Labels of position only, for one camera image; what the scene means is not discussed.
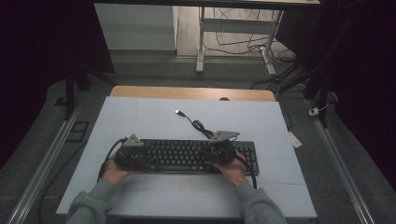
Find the black curtain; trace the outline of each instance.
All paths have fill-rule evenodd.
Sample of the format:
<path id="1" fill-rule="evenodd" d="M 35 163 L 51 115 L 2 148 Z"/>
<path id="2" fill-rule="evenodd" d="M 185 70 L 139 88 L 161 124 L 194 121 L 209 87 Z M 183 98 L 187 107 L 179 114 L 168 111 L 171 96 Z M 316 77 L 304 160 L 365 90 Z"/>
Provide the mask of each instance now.
<path id="1" fill-rule="evenodd" d="M 70 72 L 83 75 L 85 65 L 114 72 L 91 1 L 0 3 L 1 166 L 46 102 L 48 87 Z"/>
<path id="2" fill-rule="evenodd" d="M 331 70 L 336 112 L 396 189 L 396 6 L 370 0 L 344 37 Z"/>

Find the person's right hand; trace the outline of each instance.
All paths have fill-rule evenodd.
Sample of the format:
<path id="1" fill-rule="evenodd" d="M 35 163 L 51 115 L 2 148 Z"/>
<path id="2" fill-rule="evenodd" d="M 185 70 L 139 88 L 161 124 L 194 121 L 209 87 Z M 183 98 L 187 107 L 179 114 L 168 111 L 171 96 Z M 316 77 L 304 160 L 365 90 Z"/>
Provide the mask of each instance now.
<path id="1" fill-rule="evenodd" d="M 238 155 L 240 158 L 245 159 L 245 157 L 236 151 L 236 155 Z M 233 159 L 233 161 L 221 165 L 221 164 L 213 164 L 214 167 L 218 168 L 222 172 L 222 174 L 236 187 L 240 185 L 242 182 L 245 181 L 245 171 L 246 167 L 244 163 L 237 159 Z"/>

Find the wire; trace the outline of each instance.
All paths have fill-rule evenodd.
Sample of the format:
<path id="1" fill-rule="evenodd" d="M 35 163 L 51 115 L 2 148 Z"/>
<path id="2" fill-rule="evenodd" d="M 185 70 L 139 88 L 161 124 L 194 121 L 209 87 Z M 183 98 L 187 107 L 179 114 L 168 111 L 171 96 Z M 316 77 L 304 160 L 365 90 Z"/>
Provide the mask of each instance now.
<path id="1" fill-rule="evenodd" d="M 267 39 L 268 36 L 262 37 L 262 38 L 257 38 L 257 39 L 249 39 L 249 40 L 243 40 L 243 41 L 237 41 L 237 42 L 230 42 L 230 43 L 220 43 L 218 40 L 219 45 L 235 45 L 235 44 L 243 44 L 243 43 L 249 43 L 249 42 L 254 42 L 254 41 L 259 41 L 259 40 L 264 40 Z"/>
<path id="2" fill-rule="evenodd" d="M 102 177 L 103 173 L 105 172 L 105 168 L 106 168 L 106 163 L 109 160 L 109 157 L 111 155 L 111 152 L 114 150 L 114 148 L 119 144 L 119 143 L 124 143 L 127 140 L 127 138 L 123 138 L 120 139 L 119 141 L 117 141 L 112 147 L 111 149 L 108 151 L 106 157 L 105 157 L 105 161 L 102 163 L 102 166 L 100 167 L 100 171 L 99 171 L 99 175 L 98 175 L 98 179 L 97 181 L 99 181 L 99 179 Z"/>
<path id="3" fill-rule="evenodd" d="M 199 132 L 203 133 L 207 137 L 207 139 L 211 139 L 215 135 L 215 133 L 205 129 L 204 124 L 201 123 L 201 121 L 199 121 L 199 120 L 191 121 L 191 119 L 189 117 L 187 117 L 187 115 L 185 115 L 183 112 L 181 112 L 179 110 L 177 110 L 176 113 L 183 118 L 187 118 L 190 121 L 190 123 L 192 124 L 192 127 L 194 127 Z"/>
<path id="4" fill-rule="evenodd" d="M 211 81 L 207 81 L 207 80 L 206 80 L 205 83 L 211 84 L 211 85 L 213 85 L 213 86 L 215 86 L 215 87 L 217 87 L 217 88 L 222 89 L 222 87 L 221 87 L 220 85 L 218 85 L 218 84 L 216 84 L 216 83 L 213 83 L 213 82 L 211 82 Z"/>
<path id="5" fill-rule="evenodd" d="M 278 54 L 277 54 L 277 56 L 275 56 L 274 55 L 274 52 L 270 49 L 270 58 L 274 61 L 274 62 L 276 62 L 276 63 L 279 63 L 279 64 L 283 64 L 283 63 L 294 63 L 296 60 L 295 60 L 295 58 L 291 58 L 291 57 L 286 57 L 286 58 L 282 58 L 282 57 L 280 57 L 279 55 L 280 55 L 280 53 L 281 52 L 284 52 L 284 51 L 287 51 L 287 50 L 289 50 L 289 49 L 282 49 Z"/>
<path id="6" fill-rule="evenodd" d="M 250 52 L 252 52 L 254 49 L 256 49 L 256 48 L 258 48 L 259 46 L 257 45 L 255 45 L 255 46 L 251 46 L 251 48 L 252 49 L 249 49 L 248 51 L 245 51 L 245 52 L 230 52 L 230 51 L 226 51 L 226 50 L 222 50 L 222 49 L 210 49 L 210 48 L 208 48 L 206 45 L 205 45 L 205 43 L 203 43 L 204 44 L 204 47 L 206 48 L 206 49 L 208 49 L 208 50 L 215 50 L 215 51 L 220 51 L 220 52 L 223 52 L 223 53 L 229 53 L 229 54 L 247 54 L 247 53 L 250 53 Z"/>
<path id="7" fill-rule="evenodd" d="M 296 68 L 296 66 L 297 66 L 298 64 L 297 63 L 294 63 L 294 64 L 292 64 L 291 66 L 289 66 L 282 74 L 280 74 L 279 76 L 280 77 L 286 77 L 286 76 L 288 76 L 292 71 L 294 71 L 294 69 Z M 267 81 L 271 81 L 271 79 L 265 79 L 265 80 L 262 80 L 262 81 L 258 81 L 258 82 L 254 82 L 253 84 L 251 84 L 250 85 L 250 89 L 251 90 L 253 90 L 253 87 L 255 86 L 255 85 L 257 85 L 257 84 L 261 84 L 261 83 L 264 83 L 264 82 L 267 82 Z"/>
<path id="8" fill-rule="evenodd" d="M 251 166 L 248 164 L 247 161 L 245 161 L 244 159 L 240 158 L 238 155 L 235 155 L 235 158 L 239 161 L 241 161 L 245 167 L 247 168 L 247 170 L 250 172 L 250 176 L 251 176 L 251 180 L 253 182 L 253 188 L 257 189 L 257 181 L 256 181 L 256 176 L 254 175 L 253 169 L 251 168 Z"/>
<path id="9" fill-rule="evenodd" d="M 42 223 L 42 214 L 41 214 L 41 208 L 43 206 L 43 202 L 44 202 L 44 198 L 47 194 L 47 191 L 50 189 L 50 187 L 52 186 L 53 182 L 56 180 L 56 178 L 58 177 L 58 175 L 61 173 L 61 171 L 64 169 L 64 167 L 66 167 L 66 165 L 77 155 L 77 153 L 87 144 L 88 141 L 84 142 L 81 146 L 79 146 L 75 152 L 73 152 L 72 156 L 64 163 L 64 165 L 61 167 L 61 169 L 55 174 L 55 177 L 53 177 L 51 179 L 51 181 L 49 182 L 49 184 L 47 185 L 46 189 L 43 192 L 43 197 L 40 199 L 39 203 L 38 203 L 38 208 L 37 208 L 37 219 L 38 219 L 38 223 Z"/>
<path id="10" fill-rule="evenodd" d="M 328 105 L 329 105 L 329 100 L 327 100 L 327 104 L 323 108 L 319 109 L 318 111 L 326 109 Z"/>
<path id="11" fill-rule="evenodd" d="M 270 77 L 270 78 L 272 78 L 272 79 L 275 79 L 275 80 L 278 80 L 278 81 L 283 81 L 283 82 L 290 82 L 289 80 L 286 80 L 286 79 L 282 79 L 282 78 L 277 78 L 277 77 L 271 77 L 270 76 L 270 73 L 268 72 L 268 69 L 267 69 L 267 66 L 265 66 L 265 74 L 268 76 L 268 77 Z"/>
<path id="12" fill-rule="evenodd" d="M 277 87 L 277 92 L 276 92 L 276 95 L 275 95 L 275 101 L 276 101 L 277 95 L 279 94 L 279 89 L 280 89 L 280 86 Z"/>

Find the black keyboard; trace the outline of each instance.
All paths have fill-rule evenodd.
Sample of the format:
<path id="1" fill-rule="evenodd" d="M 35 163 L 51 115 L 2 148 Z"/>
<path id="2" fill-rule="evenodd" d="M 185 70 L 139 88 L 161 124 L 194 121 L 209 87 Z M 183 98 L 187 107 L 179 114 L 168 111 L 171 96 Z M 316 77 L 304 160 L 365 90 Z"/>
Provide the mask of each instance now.
<path id="1" fill-rule="evenodd" d="M 199 151 L 209 147 L 209 141 L 140 139 L 148 149 L 141 158 L 157 159 L 146 173 L 218 174 L 217 170 Z M 233 146 L 247 159 L 255 175 L 259 174 L 254 142 L 233 141 Z"/>

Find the person's left hand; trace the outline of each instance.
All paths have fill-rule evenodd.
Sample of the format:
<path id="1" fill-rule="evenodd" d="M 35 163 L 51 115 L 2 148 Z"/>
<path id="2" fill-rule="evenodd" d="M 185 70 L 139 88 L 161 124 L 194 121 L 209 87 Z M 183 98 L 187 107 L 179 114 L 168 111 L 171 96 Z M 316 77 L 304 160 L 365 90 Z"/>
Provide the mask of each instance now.
<path id="1" fill-rule="evenodd" d="M 111 184 L 118 186 L 122 181 L 129 175 L 137 175 L 142 173 L 141 171 L 124 171 L 115 162 L 114 155 L 112 155 L 106 162 L 105 172 L 102 178 L 110 182 Z"/>

